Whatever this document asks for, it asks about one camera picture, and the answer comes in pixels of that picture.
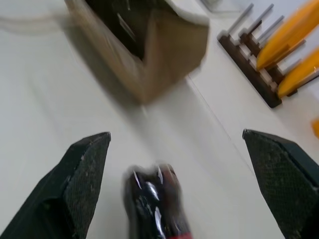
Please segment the dark bottle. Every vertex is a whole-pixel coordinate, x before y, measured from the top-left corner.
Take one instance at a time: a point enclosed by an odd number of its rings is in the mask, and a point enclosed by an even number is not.
[[[130,239],[192,239],[173,168],[164,164],[148,173],[135,167],[125,179],[124,204]]]

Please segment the cardboard box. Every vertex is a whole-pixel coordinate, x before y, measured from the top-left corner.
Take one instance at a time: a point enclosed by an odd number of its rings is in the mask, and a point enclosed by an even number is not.
[[[66,0],[66,4],[121,83],[142,104],[183,80],[205,55],[209,20],[152,10],[141,59],[124,46],[85,0]]]

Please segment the white surface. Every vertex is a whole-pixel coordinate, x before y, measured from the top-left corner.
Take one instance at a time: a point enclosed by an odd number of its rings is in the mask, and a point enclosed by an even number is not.
[[[64,9],[58,0],[31,2],[0,1],[0,16]],[[122,174],[132,164],[156,161],[175,168],[195,239],[283,238],[260,194],[242,130],[296,140],[313,157],[318,140],[301,130],[300,121],[284,124],[296,115],[292,101],[277,112],[265,105],[216,44],[216,34],[234,19],[216,18],[201,72],[144,108],[132,103],[78,29],[59,24],[49,33],[0,29],[0,231],[70,144],[110,131],[89,239],[127,238]]]

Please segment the yellow plastic piece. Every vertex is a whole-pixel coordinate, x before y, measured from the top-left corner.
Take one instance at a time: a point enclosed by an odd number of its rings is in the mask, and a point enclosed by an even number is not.
[[[257,58],[257,70],[282,60],[319,24],[319,0],[299,8],[269,39]]]
[[[312,122],[312,127],[313,127],[315,136],[319,138],[319,119]]]
[[[319,47],[296,66],[279,84],[277,94],[282,98],[305,84],[307,76],[319,70]]]

